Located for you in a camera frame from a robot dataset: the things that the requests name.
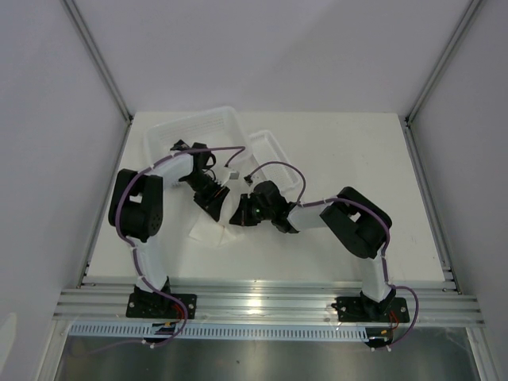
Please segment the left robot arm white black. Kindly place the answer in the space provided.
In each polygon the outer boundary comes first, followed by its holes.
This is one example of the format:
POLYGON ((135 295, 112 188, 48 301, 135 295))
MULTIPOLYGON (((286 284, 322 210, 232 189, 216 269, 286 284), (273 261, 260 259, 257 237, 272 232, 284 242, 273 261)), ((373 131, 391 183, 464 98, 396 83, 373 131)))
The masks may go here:
POLYGON ((217 162, 214 153, 230 149, 179 140, 168 155, 144 170, 124 168, 117 173, 108 221, 131 250, 138 275, 134 294, 145 298, 144 308, 154 317, 166 316, 176 300, 156 244, 164 218, 164 190, 187 184, 194 192, 194 203, 218 222, 229 188, 207 172, 217 162))

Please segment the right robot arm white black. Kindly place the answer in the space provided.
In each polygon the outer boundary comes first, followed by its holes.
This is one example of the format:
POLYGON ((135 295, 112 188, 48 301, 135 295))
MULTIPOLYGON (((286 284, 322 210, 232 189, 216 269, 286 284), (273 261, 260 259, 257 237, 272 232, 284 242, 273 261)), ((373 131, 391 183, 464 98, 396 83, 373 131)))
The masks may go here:
POLYGON ((329 229, 359 259, 363 314, 377 321, 390 313, 396 295, 386 262, 392 220, 359 191, 345 187, 333 198, 302 204, 288 202, 272 181, 264 181, 240 196, 229 223, 247 227, 262 221, 271 222, 281 233, 329 229))

